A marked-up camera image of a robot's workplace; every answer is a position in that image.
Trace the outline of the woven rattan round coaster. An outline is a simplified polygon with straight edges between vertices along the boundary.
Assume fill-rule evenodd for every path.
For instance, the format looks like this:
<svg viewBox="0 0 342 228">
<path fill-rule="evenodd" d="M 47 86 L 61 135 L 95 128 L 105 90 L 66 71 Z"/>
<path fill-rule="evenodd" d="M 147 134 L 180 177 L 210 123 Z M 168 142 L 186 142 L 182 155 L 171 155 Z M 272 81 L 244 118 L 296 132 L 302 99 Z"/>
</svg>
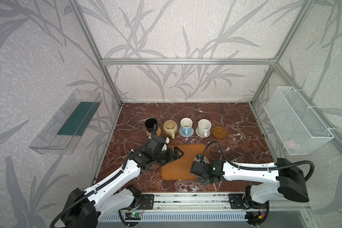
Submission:
<svg viewBox="0 0 342 228">
<path fill-rule="evenodd" d="M 146 129 L 145 131 L 146 131 L 146 134 L 147 134 L 148 137 L 151 137 L 151 136 L 152 136 L 152 133 L 150 133 L 147 129 Z M 161 133 L 162 133 L 161 131 L 162 131 L 161 128 L 158 127 L 157 132 L 156 132 L 156 135 L 157 135 L 157 136 L 160 136 Z"/>
</svg>

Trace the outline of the cream yellow mug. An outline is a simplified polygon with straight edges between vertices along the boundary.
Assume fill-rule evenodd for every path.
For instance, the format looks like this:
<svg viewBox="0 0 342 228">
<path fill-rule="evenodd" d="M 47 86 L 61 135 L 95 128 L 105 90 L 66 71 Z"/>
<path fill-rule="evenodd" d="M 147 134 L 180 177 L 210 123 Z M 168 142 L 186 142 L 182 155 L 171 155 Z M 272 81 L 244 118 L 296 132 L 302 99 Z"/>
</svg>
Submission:
<svg viewBox="0 0 342 228">
<path fill-rule="evenodd" d="M 178 131 L 177 123 L 173 120 L 167 120 L 163 124 L 163 132 L 166 132 L 168 135 L 171 133 L 176 133 Z"/>
</svg>

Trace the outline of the black mug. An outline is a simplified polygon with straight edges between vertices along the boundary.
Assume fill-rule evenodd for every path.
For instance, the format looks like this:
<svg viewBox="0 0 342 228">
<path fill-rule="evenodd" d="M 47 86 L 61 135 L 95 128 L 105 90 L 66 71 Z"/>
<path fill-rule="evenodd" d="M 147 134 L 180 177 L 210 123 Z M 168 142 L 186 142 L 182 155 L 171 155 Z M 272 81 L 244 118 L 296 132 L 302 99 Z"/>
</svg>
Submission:
<svg viewBox="0 0 342 228">
<path fill-rule="evenodd" d="M 150 134 L 152 134 L 153 130 L 154 130 L 154 126 L 156 126 L 156 130 L 158 130 L 158 122 L 155 118 L 148 118 L 146 119 L 145 123 L 145 128 L 146 131 Z"/>
</svg>

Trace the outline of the amber brown round coaster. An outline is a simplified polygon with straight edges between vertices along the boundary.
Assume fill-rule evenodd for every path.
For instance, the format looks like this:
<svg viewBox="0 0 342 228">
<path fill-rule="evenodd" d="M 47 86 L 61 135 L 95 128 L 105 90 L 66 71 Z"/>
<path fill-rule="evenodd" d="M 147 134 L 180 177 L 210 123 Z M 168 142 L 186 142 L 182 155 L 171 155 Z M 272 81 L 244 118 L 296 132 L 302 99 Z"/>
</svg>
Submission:
<svg viewBox="0 0 342 228">
<path fill-rule="evenodd" d="M 222 127 L 222 126 L 215 126 L 213 129 L 212 129 L 212 135 L 217 138 L 217 139 L 224 139 L 227 137 L 228 135 L 228 132 L 227 130 Z"/>
</svg>

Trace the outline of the white mug blue handle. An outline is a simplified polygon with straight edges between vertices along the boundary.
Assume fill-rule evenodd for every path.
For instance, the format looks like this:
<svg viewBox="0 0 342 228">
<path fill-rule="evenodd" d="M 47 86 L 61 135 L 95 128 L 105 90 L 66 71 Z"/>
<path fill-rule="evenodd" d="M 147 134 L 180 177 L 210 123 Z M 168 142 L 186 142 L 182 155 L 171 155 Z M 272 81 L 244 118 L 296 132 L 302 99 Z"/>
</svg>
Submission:
<svg viewBox="0 0 342 228">
<path fill-rule="evenodd" d="M 192 120 L 190 118 L 183 118 L 180 121 L 180 130 L 181 130 L 181 134 L 185 137 L 190 137 L 193 134 L 193 128 L 192 128 Z"/>
</svg>

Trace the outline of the beige patterned round coaster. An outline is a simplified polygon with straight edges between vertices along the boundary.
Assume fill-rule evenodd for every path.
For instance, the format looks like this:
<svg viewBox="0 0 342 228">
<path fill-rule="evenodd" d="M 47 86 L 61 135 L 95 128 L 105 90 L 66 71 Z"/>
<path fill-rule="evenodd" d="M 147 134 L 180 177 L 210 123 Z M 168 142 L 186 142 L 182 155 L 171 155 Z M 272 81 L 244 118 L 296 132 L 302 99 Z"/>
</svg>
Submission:
<svg viewBox="0 0 342 228">
<path fill-rule="evenodd" d="M 210 133 L 211 133 L 210 130 L 203 130 L 199 128 L 196 129 L 196 134 L 200 138 L 207 138 L 210 136 Z"/>
</svg>

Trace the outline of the white mug cream handle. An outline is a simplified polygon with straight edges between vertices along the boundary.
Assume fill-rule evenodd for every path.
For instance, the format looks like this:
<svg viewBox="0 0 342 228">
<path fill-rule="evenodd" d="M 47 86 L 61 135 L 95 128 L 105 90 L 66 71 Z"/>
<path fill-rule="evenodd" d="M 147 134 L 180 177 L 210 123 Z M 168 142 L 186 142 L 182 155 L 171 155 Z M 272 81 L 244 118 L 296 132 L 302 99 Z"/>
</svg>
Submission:
<svg viewBox="0 0 342 228">
<path fill-rule="evenodd" d="M 211 122 L 208 119 L 201 119 L 198 122 L 198 127 L 199 129 L 203 130 L 210 130 L 211 131 Z"/>
</svg>

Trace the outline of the white mug purple handle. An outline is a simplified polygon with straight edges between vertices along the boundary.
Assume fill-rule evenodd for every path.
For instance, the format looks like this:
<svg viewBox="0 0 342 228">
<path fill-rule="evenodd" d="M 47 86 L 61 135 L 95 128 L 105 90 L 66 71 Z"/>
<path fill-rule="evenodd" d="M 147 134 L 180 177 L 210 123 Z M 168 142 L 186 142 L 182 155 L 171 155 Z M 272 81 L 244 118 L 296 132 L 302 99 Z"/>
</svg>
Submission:
<svg viewBox="0 0 342 228">
<path fill-rule="evenodd" d="M 207 158 L 207 156 L 202 156 L 202 154 L 197 154 L 194 161 L 197 161 L 197 162 L 201 162 L 201 163 L 206 163 L 206 164 L 209 164 L 209 159 Z"/>
</svg>

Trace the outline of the brown wooden round coaster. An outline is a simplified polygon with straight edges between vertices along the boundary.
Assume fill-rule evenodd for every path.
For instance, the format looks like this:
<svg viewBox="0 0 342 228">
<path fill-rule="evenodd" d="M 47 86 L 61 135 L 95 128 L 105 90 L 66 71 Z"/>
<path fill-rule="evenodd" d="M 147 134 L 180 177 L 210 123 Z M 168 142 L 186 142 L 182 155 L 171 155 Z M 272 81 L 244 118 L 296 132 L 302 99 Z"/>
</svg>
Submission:
<svg viewBox="0 0 342 228">
<path fill-rule="evenodd" d="M 170 139 L 175 139 L 177 137 L 177 135 L 178 135 L 178 132 L 171 133 L 170 135 L 168 135 L 166 132 L 164 132 L 163 134 L 164 134 L 164 136 L 166 136 L 166 137 L 168 137 Z"/>
</svg>

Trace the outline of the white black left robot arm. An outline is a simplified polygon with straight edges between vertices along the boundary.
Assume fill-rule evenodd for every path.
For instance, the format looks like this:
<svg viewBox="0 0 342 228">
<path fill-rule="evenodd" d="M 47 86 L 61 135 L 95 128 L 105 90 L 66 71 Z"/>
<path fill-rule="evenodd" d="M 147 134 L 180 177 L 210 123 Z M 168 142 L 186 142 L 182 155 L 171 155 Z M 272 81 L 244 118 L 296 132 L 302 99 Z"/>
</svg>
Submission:
<svg viewBox="0 0 342 228">
<path fill-rule="evenodd" d="M 160 149 L 143 148 L 132 151 L 124 164 L 101 182 L 85 190 L 74 189 L 68 196 L 64 209 L 50 224 L 55 227 L 61 220 L 66 228 L 95 228 L 105 217 L 125 208 L 136 208 L 141 203 L 141 192 L 125 184 L 138 177 L 156 163 L 160 167 L 182 158 L 177 146 Z"/>
</svg>

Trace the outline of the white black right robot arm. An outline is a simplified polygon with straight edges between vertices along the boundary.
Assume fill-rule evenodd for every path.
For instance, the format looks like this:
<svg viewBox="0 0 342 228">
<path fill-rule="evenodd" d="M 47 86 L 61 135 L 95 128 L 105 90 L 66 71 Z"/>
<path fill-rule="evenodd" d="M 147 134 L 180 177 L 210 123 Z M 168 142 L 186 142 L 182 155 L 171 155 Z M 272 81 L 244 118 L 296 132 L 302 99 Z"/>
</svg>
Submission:
<svg viewBox="0 0 342 228">
<path fill-rule="evenodd" d="M 291 163 L 279 158 L 276 163 L 249 164 L 234 163 L 224 160 L 213 160 L 210 164 L 194 161 L 190 173 L 197 176 L 202 185 L 221 181 L 251 181 L 259 185 L 251 185 L 244 193 L 244 204 L 264 204 L 269 200 L 287 199 L 293 202 L 309 202 L 306 181 L 312 175 L 304 175 L 298 168 L 305 161 Z"/>
</svg>

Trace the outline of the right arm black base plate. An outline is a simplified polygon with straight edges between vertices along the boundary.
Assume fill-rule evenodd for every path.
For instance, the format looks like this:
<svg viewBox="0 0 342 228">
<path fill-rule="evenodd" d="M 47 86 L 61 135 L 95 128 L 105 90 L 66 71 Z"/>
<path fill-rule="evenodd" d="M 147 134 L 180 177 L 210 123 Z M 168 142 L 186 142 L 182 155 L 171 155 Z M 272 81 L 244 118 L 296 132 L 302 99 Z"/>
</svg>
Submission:
<svg viewBox="0 0 342 228">
<path fill-rule="evenodd" d="M 263 204 L 257 203 L 242 193 L 232 193 L 229 194 L 228 197 L 231 209 L 269 209 L 269 201 Z"/>
</svg>

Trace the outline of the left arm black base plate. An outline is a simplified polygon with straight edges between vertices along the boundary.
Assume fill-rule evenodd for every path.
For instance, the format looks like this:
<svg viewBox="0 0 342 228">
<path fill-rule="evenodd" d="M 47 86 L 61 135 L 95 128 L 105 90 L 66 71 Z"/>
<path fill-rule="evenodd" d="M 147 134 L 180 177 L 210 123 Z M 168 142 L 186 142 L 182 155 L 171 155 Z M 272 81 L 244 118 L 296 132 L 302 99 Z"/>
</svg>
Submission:
<svg viewBox="0 0 342 228">
<path fill-rule="evenodd" d="M 154 194 L 142 194 L 138 210 L 152 210 L 154 208 Z"/>
</svg>

